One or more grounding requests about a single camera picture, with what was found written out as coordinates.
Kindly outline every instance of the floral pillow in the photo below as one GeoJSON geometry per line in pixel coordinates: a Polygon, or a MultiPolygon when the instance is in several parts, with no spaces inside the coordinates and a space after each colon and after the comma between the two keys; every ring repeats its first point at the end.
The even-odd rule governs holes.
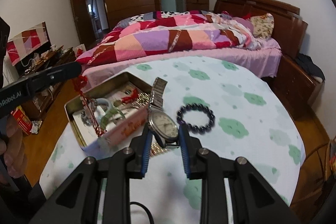
{"type": "Polygon", "coordinates": [[[255,38],[264,40],[269,40],[271,38],[274,29],[274,17],[270,13],[251,17],[250,21],[254,27],[253,36],[255,38]]]}

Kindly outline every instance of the pink bedsheet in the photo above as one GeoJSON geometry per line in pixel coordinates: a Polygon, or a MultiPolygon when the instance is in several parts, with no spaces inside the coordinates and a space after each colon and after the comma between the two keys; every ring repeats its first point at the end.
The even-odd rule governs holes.
{"type": "Polygon", "coordinates": [[[88,68],[83,72],[83,75],[86,75],[88,78],[88,84],[85,88],[83,88],[83,91],[86,91],[100,84],[102,81],[106,80],[109,77],[112,77],[113,75],[121,72],[131,65],[155,60],[200,55],[235,63],[237,65],[247,68],[256,76],[262,78],[266,76],[276,76],[282,54],[280,47],[264,47],[263,49],[257,51],[249,51],[240,48],[219,48],[212,50],[194,50],[151,55],[137,59],[125,60],[117,63],[88,68]]]}

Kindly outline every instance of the patchwork quilt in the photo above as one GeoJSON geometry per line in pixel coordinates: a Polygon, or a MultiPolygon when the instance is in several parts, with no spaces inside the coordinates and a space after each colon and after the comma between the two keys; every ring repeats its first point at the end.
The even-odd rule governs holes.
{"type": "Polygon", "coordinates": [[[84,52],[77,62],[98,66],[176,51],[260,48],[250,30],[227,15],[197,12],[177,15],[147,13],[121,21],[98,46],[84,52]]]}

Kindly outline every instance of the finger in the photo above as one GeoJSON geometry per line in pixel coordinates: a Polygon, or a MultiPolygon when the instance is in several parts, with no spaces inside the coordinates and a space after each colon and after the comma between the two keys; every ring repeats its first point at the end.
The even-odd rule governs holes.
{"type": "Polygon", "coordinates": [[[13,164],[15,158],[17,157],[20,148],[22,145],[22,130],[17,129],[16,133],[9,138],[7,150],[3,155],[3,158],[5,160],[5,164],[9,167],[13,164]]]}
{"type": "Polygon", "coordinates": [[[12,137],[19,128],[19,124],[12,115],[8,116],[6,124],[6,135],[8,138],[12,137]]]}
{"type": "Polygon", "coordinates": [[[20,170],[20,167],[21,167],[22,162],[23,162],[24,155],[25,155],[25,144],[22,143],[22,144],[21,144],[20,151],[19,151],[19,153],[17,154],[17,156],[16,156],[16,158],[14,159],[13,164],[12,164],[12,167],[13,167],[16,171],[20,170]]]}
{"type": "Polygon", "coordinates": [[[3,153],[5,153],[6,148],[7,148],[7,146],[6,146],[5,142],[0,139],[0,155],[2,155],[3,153]]]}
{"type": "Polygon", "coordinates": [[[13,168],[13,166],[11,166],[11,167],[8,168],[8,174],[12,178],[15,178],[15,179],[17,179],[19,177],[22,177],[25,173],[26,168],[27,168],[27,163],[28,163],[28,160],[27,160],[27,157],[25,155],[19,170],[17,171],[13,168]]]}

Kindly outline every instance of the black cloth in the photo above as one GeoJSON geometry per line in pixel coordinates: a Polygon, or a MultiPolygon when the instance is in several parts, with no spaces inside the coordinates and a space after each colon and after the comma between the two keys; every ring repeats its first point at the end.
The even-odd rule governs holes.
{"type": "Polygon", "coordinates": [[[320,77],[323,82],[326,80],[322,70],[315,65],[310,56],[299,53],[295,62],[309,75],[320,77]]]}

